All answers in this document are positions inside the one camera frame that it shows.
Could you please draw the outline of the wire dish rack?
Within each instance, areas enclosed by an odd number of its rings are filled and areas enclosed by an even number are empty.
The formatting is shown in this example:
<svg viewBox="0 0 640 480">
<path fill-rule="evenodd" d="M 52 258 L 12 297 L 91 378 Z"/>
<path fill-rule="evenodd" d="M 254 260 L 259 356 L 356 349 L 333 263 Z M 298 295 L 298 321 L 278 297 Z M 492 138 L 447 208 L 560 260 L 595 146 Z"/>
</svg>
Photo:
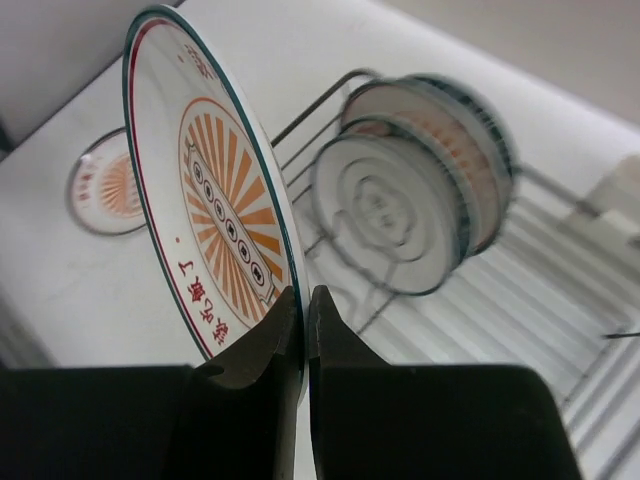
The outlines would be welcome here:
<svg viewBox="0 0 640 480">
<path fill-rule="evenodd" d="M 549 384 L 587 479 L 639 475 L 639 231 L 603 205 L 514 162 L 517 189 L 494 243 L 436 292 L 369 280 L 315 218 L 310 169 L 341 125 L 342 104 L 378 79 L 354 69 L 273 139 L 313 284 L 395 363 L 507 363 Z"/>
</svg>

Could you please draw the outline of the green quatrefoil plate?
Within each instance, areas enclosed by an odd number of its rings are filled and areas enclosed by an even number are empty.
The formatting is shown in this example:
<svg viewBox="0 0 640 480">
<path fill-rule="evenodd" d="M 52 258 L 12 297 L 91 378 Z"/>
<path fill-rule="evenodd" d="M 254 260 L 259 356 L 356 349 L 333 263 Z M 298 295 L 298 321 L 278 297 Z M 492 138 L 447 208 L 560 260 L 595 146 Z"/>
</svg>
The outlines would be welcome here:
<svg viewBox="0 0 640 480">
<path fill-rule="evenodd" d="M 423 296 L 467 253 L 468 216 L 435 152 L 420 141 L 344 135 L 318 152 L 312 208 L 336 253 L 372 284 Z"/>
</svg>

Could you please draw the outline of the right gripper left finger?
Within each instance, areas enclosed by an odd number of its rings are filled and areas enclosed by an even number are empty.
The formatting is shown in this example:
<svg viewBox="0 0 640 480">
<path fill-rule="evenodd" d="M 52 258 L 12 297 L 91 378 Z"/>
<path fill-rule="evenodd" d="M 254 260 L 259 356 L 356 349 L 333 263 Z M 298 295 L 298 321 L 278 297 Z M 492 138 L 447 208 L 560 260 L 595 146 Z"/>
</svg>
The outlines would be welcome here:
<svg viewBox="0 0 640 480">
<path fill-rule="evenodd" d="M 5 479 L 289 479 L 296 299 L 199 367 L 5 370 Z"/>
</svg>

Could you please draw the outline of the green rim lettered plate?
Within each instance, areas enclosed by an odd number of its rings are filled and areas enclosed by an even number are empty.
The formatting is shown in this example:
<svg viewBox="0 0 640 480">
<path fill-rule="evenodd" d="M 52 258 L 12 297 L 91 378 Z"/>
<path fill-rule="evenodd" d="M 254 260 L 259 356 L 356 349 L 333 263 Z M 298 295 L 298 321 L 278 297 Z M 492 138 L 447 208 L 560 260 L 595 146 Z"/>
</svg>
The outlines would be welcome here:
<svg viewBox="0 0 640 480">
<path fill-rule="evenodd" d="M 472 253 L 488 249 L 498 236 L 515 186 L 514 155 L 496 117 L 469 91 L 427 74 L 361 85 L 343 104 L 340 124 L 369 114 L 404 118 L 449 152 L 479 209 Z"/>
</svg>

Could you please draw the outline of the small orange sunburst plate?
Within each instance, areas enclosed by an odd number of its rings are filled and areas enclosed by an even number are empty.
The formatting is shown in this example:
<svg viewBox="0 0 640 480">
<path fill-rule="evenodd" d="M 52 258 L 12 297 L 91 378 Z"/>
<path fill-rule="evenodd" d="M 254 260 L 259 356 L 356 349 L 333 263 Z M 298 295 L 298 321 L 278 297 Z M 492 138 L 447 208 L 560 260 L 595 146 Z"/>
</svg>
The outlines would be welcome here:
<svg viewBox="0 0 640 480">
<path fill-rule="evenodd" d="M 107 132 L 77 158 L 65 203 L 76 225 L 93 235 L 121 236 L 146 227 L 124 127 Z"/>
</svg>

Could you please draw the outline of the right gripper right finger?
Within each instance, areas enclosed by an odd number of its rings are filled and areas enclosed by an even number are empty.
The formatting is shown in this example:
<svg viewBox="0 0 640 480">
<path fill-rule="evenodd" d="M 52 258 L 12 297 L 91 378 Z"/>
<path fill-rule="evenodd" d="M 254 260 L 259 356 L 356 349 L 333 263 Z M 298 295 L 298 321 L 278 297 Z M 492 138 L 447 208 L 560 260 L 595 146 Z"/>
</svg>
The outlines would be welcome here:
<svg viewBox="0 0 640 480">
<path fill-rule="evenodd" d="M 392 365 L 342 320 L 309 311 L 310 429 L 321 479 L 577 479 L 543 379 L 518 365 Z"/>
</svg>

